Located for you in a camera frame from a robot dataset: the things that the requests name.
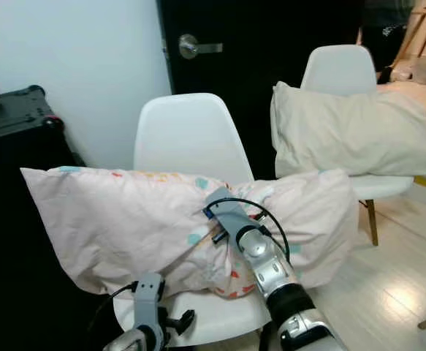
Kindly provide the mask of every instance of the floor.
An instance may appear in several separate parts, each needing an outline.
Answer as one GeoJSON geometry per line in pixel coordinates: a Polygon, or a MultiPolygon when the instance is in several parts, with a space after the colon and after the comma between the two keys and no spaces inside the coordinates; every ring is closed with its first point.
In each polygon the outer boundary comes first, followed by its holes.
{"type": "MultiPolygon", "coordinates": [[[[395,82],[383,88],[401,91],[426,106],[426,86],[395,82]]],[[[380,245],[370,244],[367,211],[360,207],[354,251],[336,277],[312,290],[349,351],[426,351],[426,188],[376,201],[380,245]]],[[[202,345],[200,351],[258,350],[259,337],[202,345]]]]}

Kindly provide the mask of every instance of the chair backrest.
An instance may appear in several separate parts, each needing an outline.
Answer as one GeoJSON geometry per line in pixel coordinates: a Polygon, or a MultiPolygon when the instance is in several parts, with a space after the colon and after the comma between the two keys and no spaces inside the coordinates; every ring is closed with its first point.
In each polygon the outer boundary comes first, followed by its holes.
{"type": "Polygon", "coordinates": [[[372,58],[359,45],[321,46],[310,54],[300,88],[333,95],[373,92],[376,74],[372,58]]]}
{"type": "Polygon", "coordinates": [[[226,105],[203,93],[160,97],[143,107],[134,169],[200,174],[231,184],[254,179],[226,105]]]}

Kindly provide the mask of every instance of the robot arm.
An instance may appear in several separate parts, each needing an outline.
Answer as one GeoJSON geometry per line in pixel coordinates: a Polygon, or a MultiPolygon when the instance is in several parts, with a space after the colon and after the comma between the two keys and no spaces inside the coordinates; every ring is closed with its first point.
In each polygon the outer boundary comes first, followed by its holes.
{"type": "Polygon", "coordinates": [[[134,325],[110,342],[103,351],[160,351],[169,342],[166,328],[181,335],[193,322],[194,310],[186,311],[179,320],[167,318],[167,310],[159,304],[165,281],[158,273],[146,273],[133,293],[134,325]]]}
{"type": "MultiPolygon", "coordinates": [[[[207,199],[212,203],[232,197],[225,187],[207,199]]],[[[229,235],[229,243],[242,254],[254,272],[256,285],[278,328],[284,351],[344,351],[329,325],[299,284],[281,248],[258,221],[251,219],[236,202],[221,202],[204,210],[215,217],[229,235]]]]}

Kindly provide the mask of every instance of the white chair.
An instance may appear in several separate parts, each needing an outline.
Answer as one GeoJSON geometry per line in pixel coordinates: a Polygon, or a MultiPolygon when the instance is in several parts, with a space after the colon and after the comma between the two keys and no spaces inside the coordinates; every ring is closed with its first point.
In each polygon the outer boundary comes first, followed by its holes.
{"type": "Polygon", "coordinates": [[[229,111],[213,94],[148,102],[138,123],[134,169],[200,174],[231,184],[254,179],[229,111]]]}
{"type": "MultiPolygon", "coordinates": [[[[134,147],[134,169],[196,173],[231,184],[253,181],[248,160],[229,111],[212,94],[161,97],[142,109],[134,147]]],[[[133,326],[133,302],[114,299],[115,315],[124,330],[133,326]]],[[[224,300],[211,292],[183,292],[167,299],[170,316],[194,309],[194,325],[177,336],[172,347],[207,344],[261,328],[270,321],[262,297],[224,300]]]]}
{"type": "MultiPolygon", "coordinates": [[[[376,91],[376,76],[369,52],[358,45],[331,45],[315,49],[308,58],[301,89],[333,95],[376,91]]],[[[406,191],[413,177],[359,175],[351,177],[359,200],[368,209],[373,245],[379,244],[373,199],[406,191]]]]}

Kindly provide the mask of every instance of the chair seat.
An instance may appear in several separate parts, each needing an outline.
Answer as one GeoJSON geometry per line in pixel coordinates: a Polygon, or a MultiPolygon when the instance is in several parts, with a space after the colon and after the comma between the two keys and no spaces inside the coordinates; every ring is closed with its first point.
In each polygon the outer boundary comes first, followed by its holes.
{"type": "Polygon", "coordinates": [[[379,199],[398,195],[409,189],[414,177],[388,175],[356,175],[350,177],[359,200],[379,199]]]}
{"type": "MultiPolygon", "coordinates": [[[[178,319],[187,309],[194,309],[195,321],[181,336],[171,331],[169,346],[192,346],[230,339],[250,333],[270,321],[263,297],[255,290],[226,300],[211,292],[182,292],[162,302],[170,318],[178,319]]],[[[133,328],[133,301],[115,298],[113,308],[120,326],[133,328]]]]}

